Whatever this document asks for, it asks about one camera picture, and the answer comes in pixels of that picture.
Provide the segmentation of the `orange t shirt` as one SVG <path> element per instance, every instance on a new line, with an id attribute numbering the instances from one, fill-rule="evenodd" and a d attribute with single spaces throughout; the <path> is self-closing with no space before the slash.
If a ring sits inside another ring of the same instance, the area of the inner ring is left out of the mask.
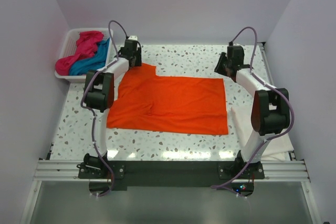
<path id="1" fill-rule="evenodd" d="M 143 64 L 124 74 L 106 127 L 203 135 L 227 135 L 223 79 L 158 76 Z"/>

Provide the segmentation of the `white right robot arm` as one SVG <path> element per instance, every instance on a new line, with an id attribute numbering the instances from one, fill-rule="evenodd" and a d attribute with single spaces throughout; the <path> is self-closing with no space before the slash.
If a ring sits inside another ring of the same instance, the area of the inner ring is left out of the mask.
<path id="1" fill-rule="evenodd" d="M 292 127 L 288 90 L 276 88 L 255 74 L 252 64 L 244 63 L 244 56 L 243 47 L 230 42 L 227 51 L 220 54 L 214 70 L 231 78 L 253 98 L 250 115 L 253 131 L 239 152 L 242 161 L 234 165 L 234 173 L 239 178 L 250 175 L 253 171 L 251 164 L 261 161 L 269 142 L 284 136 Z"/>

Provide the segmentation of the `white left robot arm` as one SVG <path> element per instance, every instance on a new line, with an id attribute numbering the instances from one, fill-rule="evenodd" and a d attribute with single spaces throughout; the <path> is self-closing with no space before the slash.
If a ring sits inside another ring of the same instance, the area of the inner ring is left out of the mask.
<path id="1" fill-rule="evenodd" d="M 104 157 L 107 153 L 107 115 L 114 102 L 114 85 L 117 78 L 134 67 L 142 65 L 142 47 L 137 36 L 130 36 L 117 51 L 117 55 L 99 70 L 90 70 L 86 75 L 80 105 L 92 115 L 91 140 L 94 156 Z"/>

